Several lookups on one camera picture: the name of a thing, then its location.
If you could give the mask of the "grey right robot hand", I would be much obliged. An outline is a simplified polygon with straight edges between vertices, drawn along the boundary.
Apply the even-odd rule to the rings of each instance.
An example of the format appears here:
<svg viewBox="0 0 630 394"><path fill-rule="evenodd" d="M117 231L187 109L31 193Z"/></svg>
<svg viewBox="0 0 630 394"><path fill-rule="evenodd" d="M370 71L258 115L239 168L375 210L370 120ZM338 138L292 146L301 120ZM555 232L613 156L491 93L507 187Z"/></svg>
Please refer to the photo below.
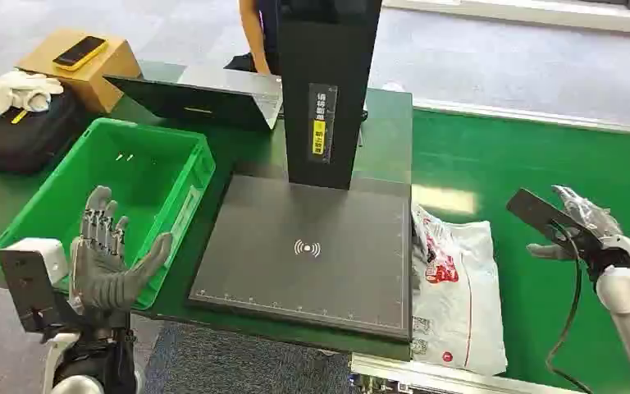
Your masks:
<svg viewBox="0 0 630 394"><path fill-rule="evenodd" d="M517 196L527 197L523 220L553 241L552 245L530 244L531 254L545 259L570 259L578 256L588 265L595 281L605 268L630 268L630 238L607 208L593 204L567 186L552 186L564 208L557 209L528 190Z"/></svg>

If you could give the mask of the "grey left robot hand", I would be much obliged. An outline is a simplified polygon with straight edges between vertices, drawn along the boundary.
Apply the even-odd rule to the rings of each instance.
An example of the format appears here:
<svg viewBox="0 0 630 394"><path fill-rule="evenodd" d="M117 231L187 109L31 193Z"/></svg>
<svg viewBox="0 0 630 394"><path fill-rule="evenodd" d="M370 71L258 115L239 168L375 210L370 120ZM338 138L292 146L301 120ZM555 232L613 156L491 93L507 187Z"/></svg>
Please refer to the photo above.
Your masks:
<svg viewBox="0 0 630 394"><path fill-rule="evenodd" d="M169 257L173 235L159 234L149 252L131 268L125 265L127 216L114 218L112 190L96 186L87 198L80 234L71 242L71 301L100 310L128 311Z"/></svg>

